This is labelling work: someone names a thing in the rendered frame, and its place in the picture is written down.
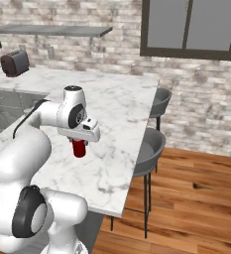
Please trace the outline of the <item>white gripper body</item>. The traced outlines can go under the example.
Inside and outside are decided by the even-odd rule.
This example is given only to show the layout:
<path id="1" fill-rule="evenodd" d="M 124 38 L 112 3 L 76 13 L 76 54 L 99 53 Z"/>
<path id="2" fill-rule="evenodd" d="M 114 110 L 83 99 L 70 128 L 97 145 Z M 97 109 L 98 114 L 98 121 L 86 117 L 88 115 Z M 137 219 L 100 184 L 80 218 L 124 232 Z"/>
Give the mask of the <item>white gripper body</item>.
<path id="1" fill-rule="evenodd" d="M 100 139 L 100 130 L 98 126 L 96 126 L 93 130 L 85 130 L 80 128 L 58 128 L 58 133 L 70 139 L 84 140 L 88 142 L 98 142 Z"/>

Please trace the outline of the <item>red drink can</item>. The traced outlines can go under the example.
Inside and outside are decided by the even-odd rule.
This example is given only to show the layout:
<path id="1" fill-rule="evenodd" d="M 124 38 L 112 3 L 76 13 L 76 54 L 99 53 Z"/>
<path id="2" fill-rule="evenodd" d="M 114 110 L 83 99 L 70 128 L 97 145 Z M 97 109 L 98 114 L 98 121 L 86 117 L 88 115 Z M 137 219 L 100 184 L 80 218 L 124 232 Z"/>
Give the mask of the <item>red drink can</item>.
<path id="1" fill-rule="evenodd" d="M 72 140 L 72 150 L 76 158 L 82 158 L 86 154 L 85 141 L 84 140 Z"/>

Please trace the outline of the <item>grey bar stool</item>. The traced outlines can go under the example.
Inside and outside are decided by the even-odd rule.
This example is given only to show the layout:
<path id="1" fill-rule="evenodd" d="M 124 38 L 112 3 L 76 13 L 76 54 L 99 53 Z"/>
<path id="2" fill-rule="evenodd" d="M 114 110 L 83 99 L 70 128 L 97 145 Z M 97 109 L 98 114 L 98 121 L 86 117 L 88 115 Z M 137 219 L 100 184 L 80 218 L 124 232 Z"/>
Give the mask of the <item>grey bar stool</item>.
<path id="1" fill-rule="evenodd" d="M 145 231 L 148 231 L 148 218 L 151 211 L 151 172 L 157 168 L 158 158 L 166 144 L 166 137 L 162 132 L 147 128 L 144 134 L 137 163 L 133 173 L 134 178 L 144 178 L 144 214 Z"/>
<path id="2" fill-rule="evenodd" d="M 156 119 L 156 129 L 161 127 L 161 116 L 166 113 L 166 109 L 172 97 L 172 93 L 165 88 L 158 88 L 155 94 L 150 117 Z"/>

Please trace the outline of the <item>grey island side panel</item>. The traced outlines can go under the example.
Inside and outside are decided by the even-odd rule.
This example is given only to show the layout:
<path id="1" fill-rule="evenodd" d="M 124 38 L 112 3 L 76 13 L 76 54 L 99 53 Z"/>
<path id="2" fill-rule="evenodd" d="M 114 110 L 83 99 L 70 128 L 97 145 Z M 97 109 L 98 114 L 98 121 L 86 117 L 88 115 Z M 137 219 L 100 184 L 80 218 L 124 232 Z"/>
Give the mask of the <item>grey island side panel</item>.
<path id="1" fill-rule="evenodd" d="M 78 239 L 85 245 L 88 253 L 92 252 L 102 221 L 101 213 L 88 211 L 84 220 L 75 226 Z"/>

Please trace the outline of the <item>dark brown toaster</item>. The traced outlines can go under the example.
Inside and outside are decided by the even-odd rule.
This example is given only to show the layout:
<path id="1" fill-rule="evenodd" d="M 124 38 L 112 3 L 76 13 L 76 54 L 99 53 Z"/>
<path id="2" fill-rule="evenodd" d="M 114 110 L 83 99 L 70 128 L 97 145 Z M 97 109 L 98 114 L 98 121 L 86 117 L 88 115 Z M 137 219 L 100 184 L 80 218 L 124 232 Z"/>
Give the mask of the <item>dark brown toaster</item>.
<path id="1" fill-rule="evenodd" d="M 3 72 L 8 77 L 15 77 L 26 72 L 29 67 L 29 58 L 25 51 L 18 50 L 0 58 Z"/>

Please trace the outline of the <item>dark framed window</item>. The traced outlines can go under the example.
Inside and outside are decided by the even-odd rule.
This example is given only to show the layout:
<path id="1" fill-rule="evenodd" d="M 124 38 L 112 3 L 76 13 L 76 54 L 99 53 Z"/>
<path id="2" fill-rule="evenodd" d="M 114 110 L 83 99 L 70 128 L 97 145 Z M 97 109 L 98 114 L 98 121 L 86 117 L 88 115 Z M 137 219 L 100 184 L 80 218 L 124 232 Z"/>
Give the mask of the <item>dark framed window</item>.
<path id="1" fill-rule="evenodd" d="M 140 55 L 231 61 L 231 0 L 143 0 Z"/>

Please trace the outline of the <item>grey wall shelf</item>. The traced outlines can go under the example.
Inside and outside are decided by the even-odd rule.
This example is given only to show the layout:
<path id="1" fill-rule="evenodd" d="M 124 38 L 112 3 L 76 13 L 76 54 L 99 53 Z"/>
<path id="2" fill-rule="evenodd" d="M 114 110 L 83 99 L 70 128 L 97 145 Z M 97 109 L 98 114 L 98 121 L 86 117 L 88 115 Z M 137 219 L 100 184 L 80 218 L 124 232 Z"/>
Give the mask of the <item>grey wall shelf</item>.
<path id="1" fill-rule="evenodd" d="M 111 27 L 62 25 L 3 25 L 0 34 L 42 35 L 101 38 L 112 31 Z"/>

